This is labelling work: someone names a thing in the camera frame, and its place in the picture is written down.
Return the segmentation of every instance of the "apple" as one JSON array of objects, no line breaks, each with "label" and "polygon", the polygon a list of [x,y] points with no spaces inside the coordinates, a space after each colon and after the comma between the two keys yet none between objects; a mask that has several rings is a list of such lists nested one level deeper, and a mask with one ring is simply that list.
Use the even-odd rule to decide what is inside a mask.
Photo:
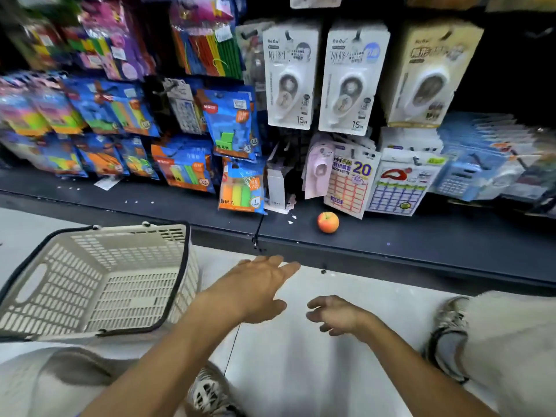
[{"label": "apple", "polygon": [[323,212],[316,220],[322,232],[332,234],[340,226],[340,219],[334,212]]}]

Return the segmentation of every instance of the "store floor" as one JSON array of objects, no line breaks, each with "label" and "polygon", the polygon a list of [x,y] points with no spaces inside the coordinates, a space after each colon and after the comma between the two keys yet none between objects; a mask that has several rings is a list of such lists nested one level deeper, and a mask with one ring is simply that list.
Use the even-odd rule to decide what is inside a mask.
[{"label": "store floor", "polygon": [[[52,231],[80,224],[0,208],[0,285]],[[206,288],[240,259],[233,252],[196,246]],[[337,294],[380,316],[419,349],[430,332],[435,309],[455,293],[326,272],[302,266],[278,292],[288,303],[271,322],[243,323],[212,354],[225,373],[238,403],[252,417],[410,416],[407,407],[372,352],[354,337],[321,334],[305,319],[307,301]],[[0,363],[49,343],[0,344]],[[91,346],[112,358],[139,357],[149,343]],[[469,389],[492,403],[483,389]]]}]

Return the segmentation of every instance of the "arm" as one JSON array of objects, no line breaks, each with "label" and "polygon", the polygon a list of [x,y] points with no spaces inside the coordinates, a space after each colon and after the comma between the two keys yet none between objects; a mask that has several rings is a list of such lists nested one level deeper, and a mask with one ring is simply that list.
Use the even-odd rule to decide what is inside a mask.
[{"label": "arm", "polygon": [[350,333],[369,345],[414,417],[498,417],[473,394],[426,363],[378,317],[337,296],[317,297],[307,306],[321,332]]},{"label": "arm", "polygon": [[85,409],[80,417],[171,417],[212,351],[241,322],[259,323],[286,308],[278,288],[299,270],[281,256],[241,261],[198,294],[159,344]]}]

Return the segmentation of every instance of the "person's left hand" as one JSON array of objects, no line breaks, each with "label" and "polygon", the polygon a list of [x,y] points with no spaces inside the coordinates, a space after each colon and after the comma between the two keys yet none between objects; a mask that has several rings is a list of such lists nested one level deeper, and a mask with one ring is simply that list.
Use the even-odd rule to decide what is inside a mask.
[{"label": "person's left hand", "polygon": [[276,291],[301,265],[292,262],[279,267],[282,256],[258,256],[242,260],[216,281],[206,293],[226,301],[241,322],[260,323],[274,319],[286,309],[286,302],[274,300]]}]

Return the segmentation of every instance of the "display shelf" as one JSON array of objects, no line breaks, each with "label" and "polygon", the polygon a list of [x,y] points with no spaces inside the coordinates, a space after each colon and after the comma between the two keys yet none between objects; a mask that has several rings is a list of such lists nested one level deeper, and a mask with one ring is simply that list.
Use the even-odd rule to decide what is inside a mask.
[{"label": "display shelf", "polygon": [[[122,212],[159,221],[188,221],[204,230],[238,235],[253,236],[261,220],[258,214],[219,211],[218,198],[211,193],[143,181],[121,181],[106,191],[94,186],[94,181],[88,179],[64,180],[31,167],[0,169],[0,193]],[[87,220],[77,222],[93,224]]]},{"label": "display shelf", "polygon": [[[323,211],[336,212],[340,218],[334,234],[325,234],[317,226]],[[427,195],[413,217],[366,212],[363,220],[325,206],[321,198],[300,200],[288,215],[265,217],[257,238],[260,243],[288,242],[448,272],[556,286],[556,222],[450,204],[436,195]]]}]

